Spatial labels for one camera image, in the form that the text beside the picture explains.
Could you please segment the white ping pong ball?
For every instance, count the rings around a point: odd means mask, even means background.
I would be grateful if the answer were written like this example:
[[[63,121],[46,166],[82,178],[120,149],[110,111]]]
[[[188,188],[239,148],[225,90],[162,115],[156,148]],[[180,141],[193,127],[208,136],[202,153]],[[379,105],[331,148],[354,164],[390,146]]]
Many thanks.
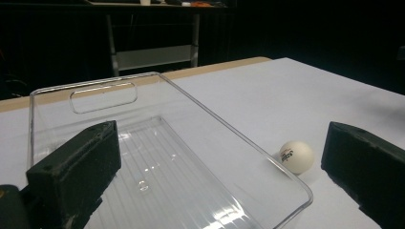
[[[309,170],[314,162],[314,152],[303,141],[286,142],[279,151],[281,163],[295,175]]]

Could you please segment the metal table frame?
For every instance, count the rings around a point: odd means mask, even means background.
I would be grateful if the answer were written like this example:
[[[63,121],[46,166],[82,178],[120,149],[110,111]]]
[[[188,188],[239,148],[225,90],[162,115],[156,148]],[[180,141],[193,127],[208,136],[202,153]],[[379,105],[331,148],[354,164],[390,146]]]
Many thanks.
[[[106,16],[107,29],[109,34],[109,44],[111,61],[114,75],[119,75],[125,71],[150,68],[154,66],[173,65],[187,62],[191,68],[197,67],[199,63],[200,48],[200,25],[201,15],[208,12],[221,12],[228,10],[228,6],[221,0],[84,0],[92,6],[116,7],[128,10],[137,10],[131,13],[130,28],[135,26],[134,16],[145,13],[188,13],[191,19],[187,23],[165,22],[138,24],[139,27],[157,29],[152,35],[157,38],[157,45],[152,48],[124,48],[117,49],[117,39],[112,16]],[[163,45],[163,38],[172,35],[180,37],[179,32],[175,32],[175,27],[190,27],[190,40],[186,44]]]

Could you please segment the clear plastic box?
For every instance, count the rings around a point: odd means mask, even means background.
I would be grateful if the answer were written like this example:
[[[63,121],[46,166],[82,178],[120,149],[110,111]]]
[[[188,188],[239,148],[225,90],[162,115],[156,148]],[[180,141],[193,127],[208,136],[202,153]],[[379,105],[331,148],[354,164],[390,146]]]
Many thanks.
[[[36,90],[29,163],[114,120],[121,167],[85,229],[290,229],[310,188],[160,73]]]

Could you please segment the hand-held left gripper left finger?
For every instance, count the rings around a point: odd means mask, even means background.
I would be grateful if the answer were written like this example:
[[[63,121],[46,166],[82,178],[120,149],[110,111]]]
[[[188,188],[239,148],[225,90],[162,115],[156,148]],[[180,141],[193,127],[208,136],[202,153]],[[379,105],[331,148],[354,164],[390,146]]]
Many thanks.
[[[26,172],[39,229],[83,229],[121,168],[117,123],[91,126]]]

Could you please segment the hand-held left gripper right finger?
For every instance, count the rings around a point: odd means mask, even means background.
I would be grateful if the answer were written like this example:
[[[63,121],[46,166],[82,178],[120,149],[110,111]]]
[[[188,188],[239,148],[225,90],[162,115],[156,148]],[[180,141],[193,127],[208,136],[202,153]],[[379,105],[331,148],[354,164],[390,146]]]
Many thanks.
[[[405,150],[363,129],[332,122],[321,168],[382,229],[405,229]]]

